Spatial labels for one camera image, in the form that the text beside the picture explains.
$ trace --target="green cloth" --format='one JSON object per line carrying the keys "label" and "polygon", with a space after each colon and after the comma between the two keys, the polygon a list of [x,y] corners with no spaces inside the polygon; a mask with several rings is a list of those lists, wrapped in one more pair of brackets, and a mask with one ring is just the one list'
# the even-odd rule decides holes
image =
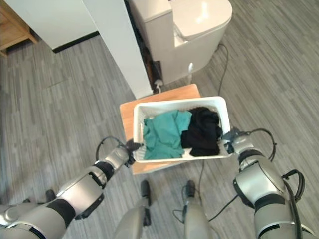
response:
{"label": "green cloth", "polygon": [[180,136],[188,130],[191,112],[170,111],[144,119],[144,159],[180,158],[184,154]]}

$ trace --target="power cord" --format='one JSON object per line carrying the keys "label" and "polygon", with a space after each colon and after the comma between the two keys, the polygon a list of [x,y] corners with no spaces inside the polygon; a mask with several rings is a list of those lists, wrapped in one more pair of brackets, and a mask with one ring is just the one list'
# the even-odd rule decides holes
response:
{"label": "power cord", "polygon": [[[227,47],[226,47],[224,44],[222,44],[222,43],[220,43],[220,44],[218,45],[218,49],[219,49],[220,47],[224,47],[225,50],[226,50],[226,63],[225,63],[225,68],[224,68],[223,75],[222,75],[222,77],[221,77],[221,79],[220,79],[220,83],[219,83],[218,96],[220,96],[220,91],[221,91],[222,83],[223,83],[223,80],[224,80],[224,77],[225,77],[225,74],[226,74],[226,70],[227,70],[227,66],[228,66],[228,59],[229,59],[229,52],[228,52]],[[201,185],[201,180],[202,180],[202,176],[203,176],[204,169],[205,169],[205,160],[202,161],[202,166],[201,166],[201,171],[200,171],[199,181],[198,181],[198,190],[197,190],[197,192],[198,192],[198,197],[199,197],[201,206],[203,206],[203,202],[202,202],[202,198],[201,198],[200,185]],[[184,192],[185,187],[186,187],[186,186],[183,186],[183,187],[182,187],[182,190],[181,190],[181,196],[182,196],[182,200],[183,200],[184,205],[185,205],[185,198],[184,198],[183,192]],[[228,205],[230,205],[237,197],[238,197],[238,195],[236,195],[233,199],[231,199],[231,200],[230,200],[213,218],[211,218],[209,221],[212,221],[213,219],[215,219],[216,217],[218,217],[219,214],[221,214],[222,211],[223,211],[226,207],[228,207]],[[178,216],[175,214],[175,212],[183,212],[183,210],[174,209],[174,210],[172,211],[172,214],[174,215],[174,217],[175,217],[179,222],[183,223],[183,221],[182,221],[180,218],[178,218]]]}
{"label": "power cord", "polygon": [[223,84],[223,80],[224,80],[224,77],[225,77],[225,74],[226,74],[226,70],[227,70],[227,66],[228,66],[228,49],[227,47],[223,44],[223,43],[219,43],[218,44],[218,49],[223,46],[226,50],[226,64],[225,64],[225,68],[224,68],[224,72],[223,72],[223,75],[222,77],[220,78],[220,83],[219,83],[219,88],[218,88],[218,92],[217,92],[217,95],[220,96],[220,90],[221,90],[221,85]]}
{"label": "power cord", "polygon": [[232,200],[230,200],[228,203],[226,203],[226,205],[214,216],[212,217],[211,219],[209,219],[208,221],[212,221],[214,220],[215,218],[217,218],[219,216],[219,214],[221,214],[228,206],[229,204],[231,204],[232,202],[234,202],[234,200],[238,197],[238,194],[232,198]]}

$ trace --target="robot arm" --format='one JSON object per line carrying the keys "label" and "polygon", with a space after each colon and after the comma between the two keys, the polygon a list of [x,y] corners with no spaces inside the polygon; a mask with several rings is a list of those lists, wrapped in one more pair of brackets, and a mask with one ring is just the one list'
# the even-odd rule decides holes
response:
{"label": "robot arm", "polygon": [[[232,140],[233,152],[238,155],[239,173],[233,186],[242,202],[255,209],[254,224],[258,239],[314,239],[314,233],[299,220],[295,197],[289,184],[283,180],[297,170],[284,176],[261,151],[256,149],[250,136],[240,134]],[[303,187],[298,189],[299,199]]]}
{"label": "robot arm", "polygon": [[122,146],[66,183],[49,203],[35,207],[0,231],[3,239],[60,239],[70,222],[88,217],[104,199],[103,189],[123,164],[133,164]]}

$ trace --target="wooden shelf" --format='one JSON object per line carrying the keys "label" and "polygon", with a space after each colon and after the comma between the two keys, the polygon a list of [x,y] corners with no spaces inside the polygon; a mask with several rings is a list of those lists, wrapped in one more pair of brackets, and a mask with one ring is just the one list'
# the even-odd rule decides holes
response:
{"label": "wooden shelf", "polygon": [[0,53],[21,41],[36,39],[30,34],[29,26],[3,1],[0,0]]}

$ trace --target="wall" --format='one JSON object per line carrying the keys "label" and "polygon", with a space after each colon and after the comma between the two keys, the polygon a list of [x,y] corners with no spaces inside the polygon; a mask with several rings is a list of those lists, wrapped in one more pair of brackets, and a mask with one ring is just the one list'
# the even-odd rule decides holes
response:
{"label": "wall", "polygon": [[97,31],[81,0],[5,0],[51,49]]}
{"label": "wall", "polygon": [[136,98],[151,95],[148,76],[123,0],[83,0]]}

